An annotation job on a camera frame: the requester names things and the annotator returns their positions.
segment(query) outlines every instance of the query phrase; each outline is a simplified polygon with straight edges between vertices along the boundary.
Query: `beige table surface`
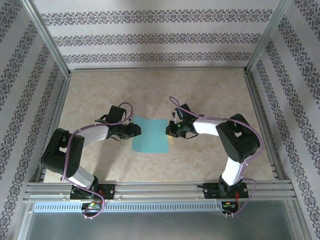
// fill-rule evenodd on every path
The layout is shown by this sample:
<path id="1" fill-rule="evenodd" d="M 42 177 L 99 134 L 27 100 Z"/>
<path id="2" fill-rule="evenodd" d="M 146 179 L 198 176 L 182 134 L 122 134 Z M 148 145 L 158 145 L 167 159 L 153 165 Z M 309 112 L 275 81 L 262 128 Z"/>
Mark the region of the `beige table surface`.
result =
<path id="1" fill-rule="evenodd" d="M 59 127 L 75 130 L 92 124 L 108 114 L 111 105 L 122 102 L 130 102 L 137 116 L 172 120 L 175 106 L 169 96 L 197 114 L 240 113 L 258 129 L 242 70 L 73 73 Z M 95 142 L 83 149 L 80 165 L 100 182 L 207 181 L 219 178 L 227 158 L 219 137 L 201 134 L 188 140 L 169 137 L 169 153 L 162 154 L 132 151 L 132 139 Z M 44 181 L 59 182 L 60 177 L 47 170 Z M 244 177 L 274 179 L 265 150 L 245 169 Z"/>

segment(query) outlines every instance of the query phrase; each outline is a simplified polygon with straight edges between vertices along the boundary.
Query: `cable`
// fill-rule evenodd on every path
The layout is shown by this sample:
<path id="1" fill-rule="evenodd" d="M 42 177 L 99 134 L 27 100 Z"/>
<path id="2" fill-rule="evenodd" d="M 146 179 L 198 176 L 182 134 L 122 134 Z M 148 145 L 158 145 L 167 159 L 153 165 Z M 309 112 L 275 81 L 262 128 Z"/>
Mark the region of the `cable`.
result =
<path id="1" fill-rule="evenodd" d="M 235 197 L 236 197 L 236 205 L 239 205 L 239 193 L 238 193 L 238 191 L 235 192 Z"/>
<path id="2" fill-rule="evenodd" d="M 237 214 L 239 214 L 239 213 L 245 208 L 245 206 L 248 204 L 249 200 L 253 197 L 254 192 L 255 192 L 255 190 L 256 190 L 256 187 L 257 187 L 257 182 L 256 182 L 256 180 L 254 180 L 253 178 L 245 178 L 245 177 L 244 177 L 243 180 L 244 180 L 244 181 L 252 181 L 254 185 L 253 185 L 253 189 L 252 189 L 249 197 L 246 199 L 246 201 L 244 202 L 244 204 L 242 205 L 241 208 L 240 208 L 240 204 L 239 204 L 239 209 L 238 209 L 238 211 L 236 211 L 236 212 L 233 214 L 234 216 L 236 216 Z"/>
<path id="3" fill-rule="evenodd" d="M 240 209 L 239 194 L 238 194 L 238 197 L 237 197 L 237 204 L 238 204 L 238 210 L 239 210 Z"/>
<path id="4" fill-rule="evenodd" d="M 116 139 L 114 136 L 109 137 L 110 139 L 116 140 L 117 142 L 121 141 L 122 138 Z"/>
<path id="5" fill-rule="evenodd" d="M 255 135 L 256 137 L 258 138 L 259 140 L 259 143 L 260 143 L 260 148 L 259 148 L 259 151 L 254 155 L 252 156 L 250 159 L 246 160 L 245 163 L 243 165 L 243 167 L 241 168 L 240 172 L 239 172 L 239 176 L 242 176 L 243 175 L 243 172 L 246 168 L 246 166 L 248 165 L 248 163 L 250 163 L 251 161 L 255 160 L 261 153 L 262 151 L 264 150 L 264 141 L 262 139 L 262 137 L 260 136 L 260 134 L 253 128 L 251 127 L 250 125 L 242 122 L 242 121 L 239 121 L 239 120 L 235 120 L 235 119 L 232 119 L 232 118 L 228 118 L 228 117 L 208 117 L 208 116 L 203 116 L 203 115 L 198 115 L 198 114 L 195 114 L 191 111 L 188 111 L 186 109 L 184 109 L 183 107 L 180 106 L 180 103 L 179 101 L 173 97 L 173 96 L 169 96 L 169 100 L 174 104 L 176 105 L 179 109 L 181 109 L 182 111 L 188 113 L 188 114 L 191 114 L 197 118 L 200 118 L 200 119 L 206 119 L 206 120 L 213 120 L 213 121 L 231 121 L 231 122 L 234 122 L 236 124 L 240 124 L 246 128 L 248 128 L 249 130 L 251 130 Z"/>
<path id="6" fill-rule="evenodd" d="M 61 181 L 68 181 L 69 183 L 75 185 L 75 186 L 76 186 L 77 188 L 79 188 L 79 189 L 82 189 L 82 190 L 87 191 L 87 192 L 89 192 L 89 193 L 91 193 L 91 194 L 97 195 L 97 196 L 100 197 L 101 200 L 102 200 L 101 208 L 100 208 L 100 210 L 99 210 L 95 215 L 88 217 L 88 216 L 86 215 L 86 210 L 82 213 L 82 215 L 83 215 L 85 218 L 93 219 L 93 218 L 97 217 L 97 216 L 98 216 L 100 213 L 102 213 L 102 211 L 105 209 L 106 202 L 105 202 L 105 198 L 104 198 L 101 194 L 99 194 L 98 192 L 95 192 L 95 191 L 92 191 L 92 190 L 87 189 L 87 188 L 85 188 L 85 187 L 79 186 L 79 185 L 75 184 L 74 182 L 72 182 L 71 180 L 69 180 L 69 179 L 67 178 L 67 169 L 68 169 L 68 164 L 69 164 L 70 147 L 71 147 L 72 139 L 74 138 L 74 136 L 75 136 L 76 134 L 78 134 L 79 132 L 81 132 L 81 131 L 83 131 L 83 130 L 85 130 L 85 129 L 90 129 L 90 128 L 94 128 L 94 127 L 98 127 L 98 126 L 114 126 L 114 125 L 124 124 L 126 121 L 130 120 L 131 117 L 132 117 L 132 115 L 133 115 L 134 108 L 133 108 L 133 106 L 132 106 L 129 102 L 123 102 L 123 103 L 121 103 L 121 104 L 119 105 L 119 107 L 122 106 L 122 105 L 124 105 L 124 104 L 127 104 L 127 105 L 129 105 L 129 106 L 131 107 L 131 112 L 130 112 L 129 116 L 126 117 L 124 120 L 119 121 L 119 122 L 116 122 L 116 123 L 98 123 L 98 124 L 91 124 L 91 125 L 83 126 L 83 127 L 79 128 L 79 129 L 77 129 L 76 131 L 74 131 L 74 132 L 71 134 L 70 138 L 69 138 L 69 141 L 68 141 L 68 144 L 67 144 L 67 147 L 66 147 L 66 152 L 65 152 L 65 162 L 64 162 L 64 169 L 63 169 L 63 174 L 62 174 L 62 177 L 61 177 Z"/>
<path id="7" fill-rule="evenodd" d="M 195 138 L 196 136 L 198 136 L 199 134 L 197 133 L 197 134 L 195 134 L 195 135 L 193 135 L 193 136 L 191 136 L 191 137 L 185 137 L 184 139 L 193 139 L 193 138 Z"/>

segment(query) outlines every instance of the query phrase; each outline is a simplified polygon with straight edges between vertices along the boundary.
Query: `wall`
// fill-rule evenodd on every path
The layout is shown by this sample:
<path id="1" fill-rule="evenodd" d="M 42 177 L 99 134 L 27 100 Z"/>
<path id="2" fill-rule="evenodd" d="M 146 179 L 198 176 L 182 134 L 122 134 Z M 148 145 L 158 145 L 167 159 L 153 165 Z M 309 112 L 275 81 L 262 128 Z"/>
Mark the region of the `wall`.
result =
<path id="1" fill-rule="evenodd" d="M 64 77 L 18 0 L 0 0 L 0 240 L 11 239 Z"/>
<path id="2" fill-rule="evenodd" d="M 252 70 L 277 154 L 320 239 L 320 5 L 294 0 Z"/>
<path id="3" fill-rule="evenodd" d="M 244 67 L 279 0 L 35 0 L 70 69 Z"/>

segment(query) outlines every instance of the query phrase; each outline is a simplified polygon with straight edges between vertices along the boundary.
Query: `black bracket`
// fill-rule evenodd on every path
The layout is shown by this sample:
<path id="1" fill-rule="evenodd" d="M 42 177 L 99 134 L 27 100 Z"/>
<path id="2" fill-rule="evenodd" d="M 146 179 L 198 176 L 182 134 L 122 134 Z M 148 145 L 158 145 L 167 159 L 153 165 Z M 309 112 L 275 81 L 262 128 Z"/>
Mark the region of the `black bracket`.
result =
<path id="1" fill-rule="evenodd" d="M 53 132 L 53 135 L 46 147 L 42 158 L 41 165 L 52 172 L 63 174 L 65 169 L 66 154 L 60 148 L 66 148 L 69 138 L 72 134 L 62 128 L 58 128 Z M 81 135 L 75 135 L 72 139 L 69 149 L 69 163 L 66 170 L 66 177 L 72 177 L 78 170 L 84 147 L 85 138 Z"/>
<path id="2" fill-rule="evenodd" d="M 230 118 L 249 125 L 244 116 L 239 113 Z M 243 163 L 247 157 L 254 155 L 260 147 L 256 134 L 241 124 L 226 121 L 220 123 L 215 128 L 226 154 L 235 162 Z"/>
<path id="3" fill-rule="evenodd" d="M 181 108 L 191 112 L 189 106 L 186 103 L 181 105 Z M 175 117 L 176 114 L 181 121 L 179 123 L 169 121 L 169 125 L 165 128 L 165 134 L 174 138 L 181 137 L 184 139 L 190 139 L 198 136 L 197 131 L 194 127 L 194 121 L 198 118 L 188 112 L 181 110 L 178 107 L 175 109 L 175 112 L 172 113 L 172 116 Z M 187 133 L 193 133 L 194 135 L 191 137 L 186 137 Z"/>
<path id="4" fill-rule="evenodd" d="M 198 185 L 198 188 L 203 189 L 203 194 L 205 199 L 235 199 L 236 191 L 239 194 L 240 199 L 247 199 L 249 197 L 247 184 L 242 182 L 236 191 L 232 191 L 228 194 L 221 194 L 219 189 L 219 183 L 204 183 L 203 185 Z"/>
<path id="5" fill-rule="evenodd" d="M 113 200 L 115 196 L 115 187 L 115 184 L 98 184 L 96 192 L 104 196 L 105 200 Z M 73 185 L 71 188 L 70 200 L 100 200 L 100 197 Z"/>

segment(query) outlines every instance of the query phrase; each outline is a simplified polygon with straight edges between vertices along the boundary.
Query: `aluminum frame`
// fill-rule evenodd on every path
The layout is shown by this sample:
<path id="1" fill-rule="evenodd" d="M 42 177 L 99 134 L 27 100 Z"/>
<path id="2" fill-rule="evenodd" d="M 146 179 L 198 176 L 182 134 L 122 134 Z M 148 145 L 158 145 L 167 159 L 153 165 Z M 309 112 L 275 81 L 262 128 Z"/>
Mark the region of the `aluminum frame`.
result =
<path id="1" fill-rule="evenodd" d="M 60 93 L 58 103 L 57 103 L 57 109 L 56 109 L 54 116 L 53 116 L 53 120 L 52 120 L 52 124 L 50 126 L 48 138 L 45 141 L 45 147 L 47 147 L 54 130 L 56 130 L 58 128 L 59 121 L 60 121 L 61 114 L 62 114 L 62 110 L 65 105 L 71 77 L 72 77 L 72 73 L 68 74 L 68 76 L 66 76 L 63 81 L 61 93 Z M 41 180 L 43 174 L 44 174 L 44 167 L 40 164 L 37 169 L 34 181 L 39 182 Z"/>
<path id="2" fill-rule="evenodd" d="M 251 71 L 254 65 L 257 63 L 259 57 L 261 56 L 263 50 L 265 49 L 265 46 L 267 45 L 268 41 L 270 40 L 273 32 L 277 28 L 277 25 L 279 24 L 281 18 L 283 17 L 286 9 L 288 8 L 289 4 L 291 3 L 291 0 L 280 0 L 278 5 L 276 6 L 260 40 L 258 41 L 255 49 L 253 50 L 253 53 L 251 54 L 251 57 L 246 65 L 247 71 Z"/>
<path id="3" fill-rule="evenodd" d="M 269 158 L 269 161 L 271 164 L 271 168 L 274 168 L 274 170 L 272 169 L 272 171 L 276 173 L 275 178 L 278 178 L 279 180 L 287 180 L 289 178 L 284 173 L 284 171 L 281 167 L 280 161 L 277 157 L 276 150 L 275 150 L 275 147 L 272 143 L 271 136 L 270 136 L 270 133 L 268 130 L 268 126 L 267 126 L 266 120 L 264 118 L 262 107 L 259 102 L 258 94 L 257 94 L 257 91 L 256 91 L 254 84 L 253 84 L 253 80 L 252 80 L 250 74 L 247 74 L 245 71 L 243 71 L 243 75 L 244 75 L 244 79 L 245 79 L 245 82 L 246 82 L 246 85 L 247 85 L 247 88 L 249 91 L 249 95 L 250 95 L 253 109 L 254 109 L 254 112 L 256 115 L 256 119 L 258 121 L 259 128 L 261 130 L 261 135 L 262 135 L 262 138 L 264 141 L 266 153 L 268 155 L 268 158 Z"/>
<path id="4" fill-rule="evenodd" d="M 203 190 L 198 184 L 208 181 L 174 181 L 174 182 L 115 182 L 114 200 L 106 200 L 110 204 L 130 204 L 131 206 L 150 204 L 184 204 L 203 205 L 212 204 L 214 199 L 205 199 Z M 253 189 L 253 182 L 246 182 L 248 193 Z M 23 205 L 17 223 L 14 239 L 25 239 L 31 224 L 32 215 L 37 203 L 54 203 L 58 206 L 67 203 L 87 203 L 90 200 L 70 200 L 72 185 L 69 183 L 43 183 L 31 182 L 27 185 Z M 289 222 L 296 239 L 311 239 L 304 218 L 299 211 L 300 207 L 290 180 L 260 180 L 257 181 L 256 192 L 250 201 L 284 201 L 287 209 Z M 67 209 L 59 210 L 68 213 Z M 123 212 L 122 208 L 113 208 L 110 212 Z"/>
<path id="5" fill-rule="evenodd" d="M 78 68 L 71 73 L 91 72 L 130 72 L 130 71 L 205 71 L 205 70 L 244 70 L 244 67 L 212 67 L 212 66 L 188 66 L 188 67 L 108 67 L 108 68 Z"/>

